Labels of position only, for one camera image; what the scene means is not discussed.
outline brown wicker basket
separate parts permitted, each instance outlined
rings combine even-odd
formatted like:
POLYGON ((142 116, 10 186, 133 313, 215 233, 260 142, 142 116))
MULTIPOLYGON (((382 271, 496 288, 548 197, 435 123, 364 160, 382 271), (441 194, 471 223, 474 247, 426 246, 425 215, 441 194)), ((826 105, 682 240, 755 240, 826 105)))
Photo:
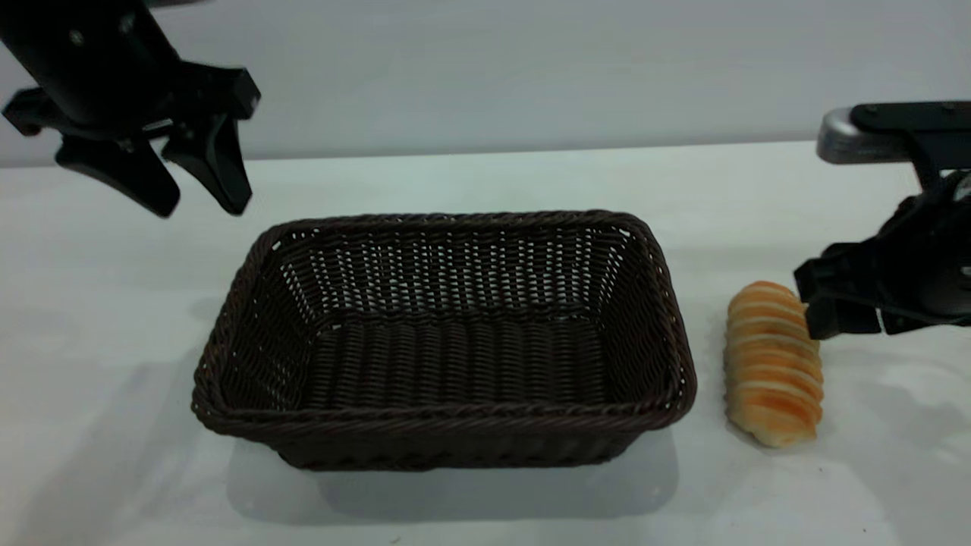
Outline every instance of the brown wicker basket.
POLYGON ((273 227, 195 384, 206 427, 313 470, 606 461, 696 390, 661 249, 603 211, 273 227))

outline table surface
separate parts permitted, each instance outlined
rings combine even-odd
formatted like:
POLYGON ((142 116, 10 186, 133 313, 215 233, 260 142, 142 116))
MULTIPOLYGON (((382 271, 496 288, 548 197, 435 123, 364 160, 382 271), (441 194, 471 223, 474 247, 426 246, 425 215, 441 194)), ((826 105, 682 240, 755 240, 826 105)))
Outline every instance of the table surface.
POLYGON ((873 234, 917 185, 811 143, 254 161, 225 215, 176 173, 161 221, 54 168, 0 170, 0 544, 961 544, 971 536, 969 331, 822 346, 812 444, 761 449, 723 415, 724 309, 873 234), (698 398, 599 466, 301 472, 202 428, 192 370, 250 243, 358 213, 605 208, 646 220, 698 398))

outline rectangular basket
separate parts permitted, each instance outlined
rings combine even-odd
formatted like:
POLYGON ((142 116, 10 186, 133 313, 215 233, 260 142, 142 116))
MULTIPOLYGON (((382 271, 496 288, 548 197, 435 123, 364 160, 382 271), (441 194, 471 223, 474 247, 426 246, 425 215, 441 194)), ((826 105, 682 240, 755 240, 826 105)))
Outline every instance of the rectangular basket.
POLYGON ((366 216, 259 237, 192 409, 313 470, 568 466, 678 421, 695 390, 637 218, 366 216))

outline bread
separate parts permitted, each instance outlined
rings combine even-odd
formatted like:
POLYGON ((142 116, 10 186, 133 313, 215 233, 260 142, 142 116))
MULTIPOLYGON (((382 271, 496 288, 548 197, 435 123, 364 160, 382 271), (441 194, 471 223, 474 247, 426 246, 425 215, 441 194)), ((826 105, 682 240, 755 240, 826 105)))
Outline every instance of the bread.
POLYGON ((820 342, 809 337, 791 290, 759 281, 728 304, 728 419, 770 447, 816 438, 822 419, 820 342))

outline basket bottom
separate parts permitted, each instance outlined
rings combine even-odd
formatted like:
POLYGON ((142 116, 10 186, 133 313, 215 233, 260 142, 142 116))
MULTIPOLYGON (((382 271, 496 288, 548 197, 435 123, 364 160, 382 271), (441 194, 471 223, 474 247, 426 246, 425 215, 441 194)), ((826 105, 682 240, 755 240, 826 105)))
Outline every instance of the basket bottom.
POLYGON ((609 461, 640 433, 613 436, 466 436, 321 441, 271 446, 281 459, 313 471, 434 468, 551 468, 609 461))
POLYGON ((318 338, 299 409, 601 404, 606 375, 583 318, 348 323, 318 338))

